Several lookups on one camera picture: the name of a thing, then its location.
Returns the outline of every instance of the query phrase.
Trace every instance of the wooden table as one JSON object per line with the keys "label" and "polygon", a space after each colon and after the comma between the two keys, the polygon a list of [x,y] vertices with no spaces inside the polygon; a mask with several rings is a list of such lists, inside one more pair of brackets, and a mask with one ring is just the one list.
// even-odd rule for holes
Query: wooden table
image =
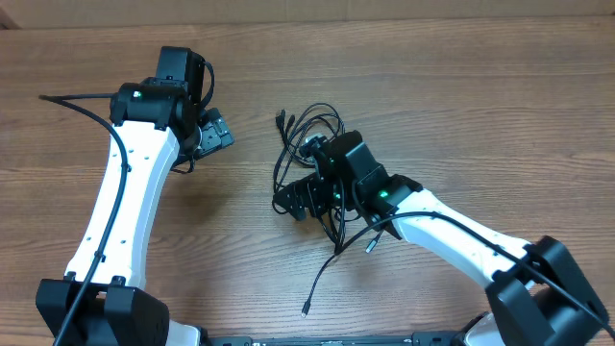
{"label": "wooden table", "polygon": [[[35,308],[84,234],[109,136],[37,95],[114,92],[160,47],[213,62],[236,144],[164,187],[147,290],[212,335],[458,329],[483,292],[423,248],[332,244],[271,210],[276,111],[333,103],[390,173],[483,224],[567,244],[615,313],[615,19],[414,20],[0,32],[0,344],[49,344]],[[108,116],[106,101],[82,102]],[[308,172],[295,168],[291,178]],[[362,222],[351,224],[355,232]],[[594,344],[610,345],[602,333]]]}

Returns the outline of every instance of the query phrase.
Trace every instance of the beige wall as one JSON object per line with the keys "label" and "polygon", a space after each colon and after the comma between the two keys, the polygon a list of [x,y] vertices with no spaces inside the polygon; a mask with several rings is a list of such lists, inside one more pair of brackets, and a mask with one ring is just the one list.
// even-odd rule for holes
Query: beige wall
{"label": "beige wall", "polygon": [[615,0],[0,0],[16,26],[370,20],[482,16],[600,15]]}

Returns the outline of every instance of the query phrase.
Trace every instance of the table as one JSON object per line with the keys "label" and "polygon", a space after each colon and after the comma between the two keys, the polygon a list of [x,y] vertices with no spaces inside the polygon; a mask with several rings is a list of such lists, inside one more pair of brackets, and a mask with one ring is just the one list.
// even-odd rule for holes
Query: table
{"label": "table", "polygon": [[[314,220],[271,210],[274,117],[317,101],[390,173],[500,232],[563,241],[615,313],[612,16],[3,31],[0,344],[51,343],[38,282],[76,251],[109,148],[98,125],[37,95],[115,92],[153,76],[163,45],[213,63],[212,105],[236,137],[163,189],[147,291],[175,320],[212,335],[408,334],[488,309],[448,263],[385,236],[330,267],[301,318],[332,244]],[[108,116],[106,101],[80,104]]]}

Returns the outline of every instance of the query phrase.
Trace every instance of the tabletop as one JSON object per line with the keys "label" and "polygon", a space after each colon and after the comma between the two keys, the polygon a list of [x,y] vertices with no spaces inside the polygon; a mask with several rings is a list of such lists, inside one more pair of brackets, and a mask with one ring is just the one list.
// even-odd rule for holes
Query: tabletop
{"label": "tabletop", "polygon": [[51,343],[38,282],[79,246],[109,150],[100,126],[37,96],[140,82],[163,45],[212,62],[211,104],[236,138],[162,191],[146,290],[173,319],[214,336],[409,334],[488,309],[469,278],[387,235],[369,255],[367,238],[349,248],[301,318],[333,245],[271,209],[274,118],[314,102],[389,173],[496,231],[564,242],[615,311],[613,16],[0,31],[0,344]]}

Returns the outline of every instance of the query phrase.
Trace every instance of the cable tip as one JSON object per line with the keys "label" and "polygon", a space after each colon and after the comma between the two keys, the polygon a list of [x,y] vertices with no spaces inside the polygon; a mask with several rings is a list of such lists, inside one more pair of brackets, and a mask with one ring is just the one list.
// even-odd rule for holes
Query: cable tip
{"label": "cable tip", "polygon": [[310,305],[311,305],[311,302],[309,300],[306,300],[306,303],[304,304],[304,308],[301,310],[301,317],[306,318],[308,316]]}
{"label": "cable tip", "polygon": [[376,245],[378,244],[378,240],[377,239],[372,239],[372,241],[369,242],[369,245],[367,245],[367,248],[365,249],[366,253],[371,253],[372,250],[374,250],[374,248],[376,247]]}

